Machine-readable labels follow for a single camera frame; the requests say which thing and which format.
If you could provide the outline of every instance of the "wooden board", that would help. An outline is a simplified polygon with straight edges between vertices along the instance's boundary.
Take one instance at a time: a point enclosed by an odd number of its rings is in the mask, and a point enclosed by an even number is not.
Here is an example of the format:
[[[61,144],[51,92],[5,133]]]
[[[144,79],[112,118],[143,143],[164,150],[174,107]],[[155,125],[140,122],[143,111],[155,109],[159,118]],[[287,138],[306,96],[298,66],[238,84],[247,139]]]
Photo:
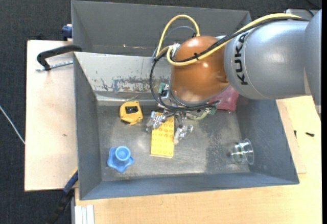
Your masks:
[[[42,51],[70,42],[27,44],[25,191],[62,189],[77,167],[73,66],[37,72]],[[49,58],[50,64],[72,54]]]

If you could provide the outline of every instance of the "pink object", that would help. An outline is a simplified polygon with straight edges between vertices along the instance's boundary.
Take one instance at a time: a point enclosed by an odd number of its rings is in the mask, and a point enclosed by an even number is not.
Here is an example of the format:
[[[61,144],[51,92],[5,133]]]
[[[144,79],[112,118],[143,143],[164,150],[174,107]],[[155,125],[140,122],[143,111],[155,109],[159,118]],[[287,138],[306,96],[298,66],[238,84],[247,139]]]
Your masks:
[[[217,106],[217,110],[236,110],[236,102],[239,98],[239,93],[229,85],[223,92],[219,93],[215,97],[212,97],[209,102],[220,100]]]

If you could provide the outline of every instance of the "yellow tape measure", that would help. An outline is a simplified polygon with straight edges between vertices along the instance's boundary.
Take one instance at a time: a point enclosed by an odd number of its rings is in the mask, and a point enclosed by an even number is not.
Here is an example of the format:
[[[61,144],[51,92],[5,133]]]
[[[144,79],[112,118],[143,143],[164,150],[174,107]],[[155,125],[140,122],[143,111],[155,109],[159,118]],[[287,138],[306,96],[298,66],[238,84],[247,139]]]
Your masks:
[[[143,120],[142,110],[139,102],[126,102],[119,109],[119,117],[122,122],[134,125]]]
[[[151,155],[168,158],[174,156],[174,117],[168,118],[158,129],[152,130]]]

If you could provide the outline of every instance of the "white cable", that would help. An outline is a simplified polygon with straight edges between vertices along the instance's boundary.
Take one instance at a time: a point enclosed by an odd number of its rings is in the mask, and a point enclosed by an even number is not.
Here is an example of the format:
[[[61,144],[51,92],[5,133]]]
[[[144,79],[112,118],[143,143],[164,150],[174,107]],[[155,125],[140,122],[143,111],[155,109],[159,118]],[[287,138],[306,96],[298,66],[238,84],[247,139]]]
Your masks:
[[[15,132],[17,133],[17,135],[19,136],[20,140],[25,144],[24,139],[22,138],[22,136],[20,135],[19,131],[17,130],[15,124],[11,121],[11,119],[9,118],[9,116],[6,114],[6,112],[4,111],[4,109],[1,107],[0,105],[0,110],[2,111],[2,113],[4,114],[4,116],[7,118],[7,120],[10,122],[12,128],[14,128]]]

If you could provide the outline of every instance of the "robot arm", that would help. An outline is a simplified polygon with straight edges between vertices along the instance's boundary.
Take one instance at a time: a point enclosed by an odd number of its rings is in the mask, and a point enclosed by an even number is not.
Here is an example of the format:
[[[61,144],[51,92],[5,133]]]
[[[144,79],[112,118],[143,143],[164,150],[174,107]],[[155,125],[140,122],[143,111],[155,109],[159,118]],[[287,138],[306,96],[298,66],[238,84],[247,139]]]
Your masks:
[[[219,101],[209,100],[229,85],[252,99],[312,94],[321,106],[321,14],[320,10],[311,21],[268,15],[220,40],[198,32],[178,47],[157,52],[151,76],[166,53],[172,73],[159,97],[150,80],[152,94],[166,112],[176,114],[212,112]]]

